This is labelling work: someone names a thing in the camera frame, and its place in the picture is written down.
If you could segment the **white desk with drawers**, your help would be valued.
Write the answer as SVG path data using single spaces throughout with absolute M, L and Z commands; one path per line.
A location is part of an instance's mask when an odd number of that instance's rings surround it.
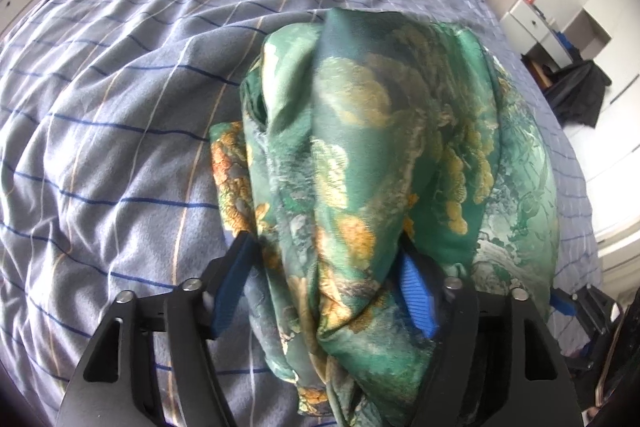
M 516 53 L 521 56 L 540 53 L 555 68 L 563 68 L 582 59 L 578 49 L 536 7 L 535 0 L 486 1 Z

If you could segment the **black jacket on chair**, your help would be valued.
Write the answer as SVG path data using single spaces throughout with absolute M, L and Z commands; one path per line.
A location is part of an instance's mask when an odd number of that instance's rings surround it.
M 552 72 L 544 98 L 561 127 L 597 126 L 606 91 L 612 80 L 593 61 L 579 61 Z

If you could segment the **green patterned silk garment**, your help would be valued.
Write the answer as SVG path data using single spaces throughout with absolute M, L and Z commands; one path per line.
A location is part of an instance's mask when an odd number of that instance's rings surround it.
M 268 35 L 238 121 L 210 128 L 227 232 L 262 247 L 250 325 L 299 413 L 402 426 L 435 345 L 392 279 L 401 236 L 542 315 L 558 192 L 538 124 L 474 32 L 334 9 Z

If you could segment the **blue checked bed sheet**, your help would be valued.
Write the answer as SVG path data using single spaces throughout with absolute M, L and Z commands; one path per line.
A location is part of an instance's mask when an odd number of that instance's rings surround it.
M 586 182 L 485 0 L 43 0 L 1 43 L 1 367 L 46 425 L 106 307 L 224 251 L 212 124 L 270 31 L 334 6 L 469 27 L 535 116 L 559 191 L 554 283 L 602 281 Z

